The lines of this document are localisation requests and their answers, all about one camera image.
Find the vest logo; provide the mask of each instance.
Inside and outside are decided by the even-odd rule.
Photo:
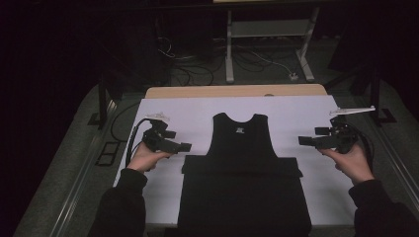
[[[243,127],[237,127],[236,132],[237,133],[244,133],[244,128]]]

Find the hand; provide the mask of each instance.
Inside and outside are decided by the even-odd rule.
[[[171,153],[167,152],[153,152],[148,149],[144,142],[141,142],[126,167],[143,174],[145,171],[154,169],[159,160],[169,158],[171,155]]]
[[[374,179],[364,150],[360,145],[352,146],[347,154],[340,154],[331,149],[318,149],[318,151],[332,158],[336,162],[336,169],[348,176],[354,185]]]

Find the black jacket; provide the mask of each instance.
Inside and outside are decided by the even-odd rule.
[[[116,187],[101,199],[89,236],[142,236],[145,203],[142,189],[147,178],[130,169],[121,170]],[[419,222],[402,203],[390,200],[381,181],[360,183],[349,190],[355,202],[356,237],[418,237]]]

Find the white table surface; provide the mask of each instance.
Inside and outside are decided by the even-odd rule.
[[[301,184],[313,226],[353,225],[356,207],[348,195],[352,183],[335,163],[310,146],[300,146],[298,137],[315,136],[316,126],[330,126],[330,111],[337,109],[331,96],[225,97],[144,99],[134,127],[150,114],[163,113],[170,118],[168,130],[176,131],[175,142],[192,143],[189,153],[181,152],[163,159],[145,175],[143,190],[146,223],[176,224],[182,192],[181,169],[185,155],[205,155],[210,148],[212,117],[219,113],[237,121],[248,121],[254,114],[268,116],[269,130],[278,157],[295,157],[303,173]],[[138,130],[140,141],[148,121]],[[125,156],[120,169],[125,167]],[[118,172],[114,185],[118,182]]]

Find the black fabric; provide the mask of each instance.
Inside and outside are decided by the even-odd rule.
[[[142,189],[146,184],[143,174],[122,169],[117,186],[102,195],[88,236],[142,236],[145,229]]]
[[[391,201],[381,181],[362,182],[349,190],[354,200],[356,237],[419,236],[419,222],[403,203]]]
[[[178,227],[184,236],[308,236],[295,158],[278,158],[268,118],[213,118],[206,156],[186,156]]]

